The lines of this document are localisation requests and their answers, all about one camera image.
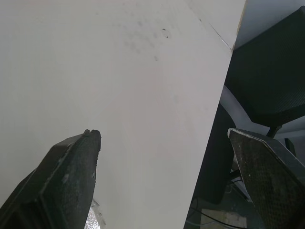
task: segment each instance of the floor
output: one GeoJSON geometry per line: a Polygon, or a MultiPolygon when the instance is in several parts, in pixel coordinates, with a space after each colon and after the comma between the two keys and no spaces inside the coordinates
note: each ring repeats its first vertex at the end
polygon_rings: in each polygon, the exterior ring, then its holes
{"type": "MultiPolygon", "coordinates": [[[[248,202],[244,199],[238,191],[236,191],[234,185],[232,185],[232,190],[228,187],[227,192],[225,193],[222,202],[219,205],[214,205],[208,203],[202,199],[198,201],[197,209],[210,209],[210,210],[222,210],[227,212],[235,212],[238,213],[240,216],[247,218],[247,228],[257,228],[257,229],[264,229],[264,225],[260,216],[256,213],[253,203],[248,202]]],[[[193,201],[191,204],[192,207],[196,207],[197,203],[196,200],[193,201]]],[[[189,219],[189,221],[200,224],[201,215],[199,213],[193,214],[189,219]]],[[[184,229],[195,229],[199,228],[188,223],[185,224],[184,229]]],[[[212,224],[209,226],[205,226],[202,228],[212,228],[212,224]]]]}

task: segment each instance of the white wall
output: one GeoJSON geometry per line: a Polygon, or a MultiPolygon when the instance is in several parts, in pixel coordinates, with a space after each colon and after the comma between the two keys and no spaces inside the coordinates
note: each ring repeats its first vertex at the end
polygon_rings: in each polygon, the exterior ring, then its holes
{"type": "Polygon", "coordinates": [[[247,0],[235,48],[250,41],[303,5],[305,0],[247,0]]]}

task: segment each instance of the white panel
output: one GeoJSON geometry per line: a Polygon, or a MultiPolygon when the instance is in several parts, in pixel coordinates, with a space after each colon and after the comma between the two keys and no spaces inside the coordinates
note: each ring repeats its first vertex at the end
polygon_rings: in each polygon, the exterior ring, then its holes
{"type": "Polygon", "coordinates": [[[97,129],[107,228],[182,228],[231,58],[218,34],[184,0],[3,0],[0,30],[0,202],[97,129]]]}
{"type": "Polygon", "coordinates": [[[185,0],[206,27],[212,27],[233,49],[245,0],[185,0]]]}

